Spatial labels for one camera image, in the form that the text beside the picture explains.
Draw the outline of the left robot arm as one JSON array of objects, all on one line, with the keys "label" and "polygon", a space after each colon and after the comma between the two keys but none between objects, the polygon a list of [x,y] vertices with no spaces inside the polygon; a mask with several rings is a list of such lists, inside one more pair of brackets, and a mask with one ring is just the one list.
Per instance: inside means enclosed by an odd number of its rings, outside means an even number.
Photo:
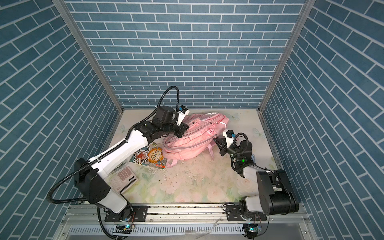
[{"label": "left robot arm", "polygon": [[181,105],[176,111],[168,106],[157,107],[152,120],[132,126],[127,136],[103,153],[75,163],[75,186],[90,204],[107,208],[122,219],[130,214],[129,202],[105,181],[110,173],[136,151],[146,147],[166,134],[181,138],[189,126],[183,123],[189,114]]}]

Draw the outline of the pink student backpack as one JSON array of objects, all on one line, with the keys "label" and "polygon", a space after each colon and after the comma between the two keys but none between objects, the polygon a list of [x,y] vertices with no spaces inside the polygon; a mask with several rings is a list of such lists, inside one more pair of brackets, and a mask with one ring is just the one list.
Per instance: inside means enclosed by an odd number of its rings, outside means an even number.
[{"label": "pink student backpack", "polygon": [[229,123],[229,118],[221,113],[195,113],[186,116],[183,123],[189,128],[181,138],[171,134],[163,139],[163,156],[167,159],[167,168],[178,161],[195,158],[204,150],[209,150],[214,158],[214,138],[221,136]]}]

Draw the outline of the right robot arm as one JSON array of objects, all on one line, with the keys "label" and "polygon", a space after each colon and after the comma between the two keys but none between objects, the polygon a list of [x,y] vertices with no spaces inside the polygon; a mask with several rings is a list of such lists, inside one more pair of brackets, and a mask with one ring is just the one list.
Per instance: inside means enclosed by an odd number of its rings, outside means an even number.
[{"label": "right robot arm", "polygon": [[255,219],[258,214],[287,215],[299,211],[299,201],[284,170],[261,168],[252,160],[252,144],[245,138],[236,144],[234,138],[214,139],[220,155],[229,155],[231,168],[242,178],[256,184],[255,196],[247,196],[239,201],[240,214],[244,219]]}]

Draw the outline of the colourful illustrated book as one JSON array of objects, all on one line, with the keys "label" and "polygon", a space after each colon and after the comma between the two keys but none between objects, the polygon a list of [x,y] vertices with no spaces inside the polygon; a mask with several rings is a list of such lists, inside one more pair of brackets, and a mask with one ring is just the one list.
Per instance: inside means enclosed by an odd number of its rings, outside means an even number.
[{"label": "colourful illustrated book", "polygon": [[159,143],[151,143],[139,149],[129,160],[130,163],[161,170],[166,168],[167,161],[163,156],[163,145]]}]

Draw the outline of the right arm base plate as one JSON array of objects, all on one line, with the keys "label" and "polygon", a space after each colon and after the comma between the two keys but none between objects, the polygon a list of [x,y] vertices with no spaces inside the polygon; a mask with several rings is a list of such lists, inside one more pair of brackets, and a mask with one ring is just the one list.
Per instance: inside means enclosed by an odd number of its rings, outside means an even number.
[{"label": "right arm base plate", "polygon": [[239,222],[239,221],[266,221],[267,216],[263,212],[247,212],[242,209],[241,206],[236,204],[224,204],[222,209],[226,214],[227,221]]}]

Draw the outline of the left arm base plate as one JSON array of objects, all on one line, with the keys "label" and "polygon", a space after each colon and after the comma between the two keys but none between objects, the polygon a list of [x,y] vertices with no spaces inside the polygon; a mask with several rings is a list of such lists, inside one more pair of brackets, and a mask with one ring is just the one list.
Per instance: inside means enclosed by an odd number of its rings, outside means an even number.
[{"label": "left arm base plate", "polygon": [[105,222],[145,222],[148,212],[148,206],[127,206],[119,214],[106,209]]}]

